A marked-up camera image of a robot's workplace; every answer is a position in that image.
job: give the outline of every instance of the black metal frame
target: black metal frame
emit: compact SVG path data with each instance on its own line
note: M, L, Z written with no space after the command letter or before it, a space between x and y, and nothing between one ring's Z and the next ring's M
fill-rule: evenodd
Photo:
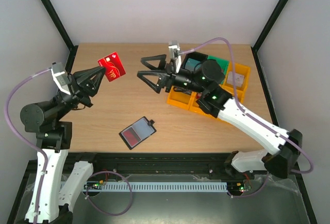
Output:
M278 125L278 121L276 118L276 114L274 111L273 103L268 91L268 87L266 84L265 77L263 75L263 71L260 65L260 61L258 58L258 50L266 39L268 33L276 22L278 16L281 11L285 7L288 0L279 0L274 11L269 17L266 25L264 26L261 34L259 35L256 43L253 47L251 47L256 67L259 73L259 77L261 80L263 92L266 97L267 105L270 111L270 115L272 121L275 125ZM77 53L78 46L73 45L68 33L66 32L59 16L57 15L52 3L50 0L41 0L44 7L49 13L49 16L53 20L55 26L60 32L64 42L66 43L68 49L70 50L70 54L67 60L67 65L65 69L70 72L72 70L72 66L74 63L74 59ZM73 169L73 165L76 161L76 153L69 153L69 156L65 162L63 173L71 173ZM210 168L216 167L224 163L225 159L229 156L228 153L221 154L146 154L146 153L134 153L134 154L120 154L120 153L99 153L97 154L96 161L97 166L96 169L102 170L103 168L107 168L108 170L116 169L120 171L122 174L191 174L194 171L194 174L208 174ZM31 173L35 173L37 170L37 161L30 161L25 174L22 179L22 183L20 185L18 194L16 196L12 211L10 213L9 219L7 223L14 223L21 198L23 196L26 183L28 177ZM242 180L241 178L232 179L226 176L225 174L218 174L216 177L221 177L223 181L226 182L236 182ZM311 224L317 224L317 220L315 214L313 212L311 203L309 201L309 196L303 181L303 178L300 174L296 174L296 179L298 182L298 186L300 192L302 193L304 204L306 207L306 211L309 217L309 221Z

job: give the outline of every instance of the red card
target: red card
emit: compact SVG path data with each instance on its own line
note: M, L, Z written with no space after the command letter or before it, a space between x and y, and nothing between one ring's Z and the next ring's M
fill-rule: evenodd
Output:
M117 52L113 52L97 62L100 66L106 68L105 76L108 78L109 82L126 74Z

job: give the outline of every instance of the wall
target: wall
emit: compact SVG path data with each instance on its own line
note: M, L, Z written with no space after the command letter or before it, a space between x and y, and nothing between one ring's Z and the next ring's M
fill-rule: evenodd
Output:
M69 51L40 0L0 0L0 106L11 89L25 77L49 67L53 61L65 62ZM10 104L13 123L25 137L19 115L21 108L48 100L56 93L51 75L35 78L18 90ZM6 223L27 162L36 153L10 131L0 112L0 223Z
M279 123L304 135L315 170L304 175L318 223L328 223L330 0L290 0L259 52ZM304 158L303 169L308 168Z
M74 44L254 44L278 0L52 0Z

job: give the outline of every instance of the wooden tabletop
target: wooden tabletop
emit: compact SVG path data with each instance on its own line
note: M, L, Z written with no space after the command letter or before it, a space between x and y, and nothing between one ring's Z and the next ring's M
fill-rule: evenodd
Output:
M181 49L195 46L181 44ZM233 45L233 50L235 62L251 67L244 105L271 121L250 46ZM167 104L168 93L162 90L157 94L137 78L139 70L147 70L140 62L141 57L168 55L167 44L82 43L72 72L96 67L97 60L115 51L126 75L111 83L104 77L98 94L92 98L94 105L71 111L64 118L73 122L71 152L218 153L262 148L228 123ZM230 60L226 45L208 45L199 52ZM143 116L155 121L157 132L129 150L118 133Z

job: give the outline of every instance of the wooden table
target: wooden table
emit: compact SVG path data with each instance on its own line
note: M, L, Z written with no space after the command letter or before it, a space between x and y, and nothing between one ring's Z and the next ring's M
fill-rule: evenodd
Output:
M181 44L181 49L195 46ZM236 62L251 67L244 105L271 121L250 46L233 45L233 50ZM92 98L94 106L71 111L65 117L73 122L71 152L221 153L261 149L255 140L228 123L168 105L168 93L162 90L157 94L137 78L139 70L147 70L140 63L141 57L168 55L167 44L82 43L72 72L96 67L98 59L114 51L126 75L111 83L104 77ZM226 45L209 45L199 52L230 60ZM157 132L129 150L118 133L143 116L155 121Z

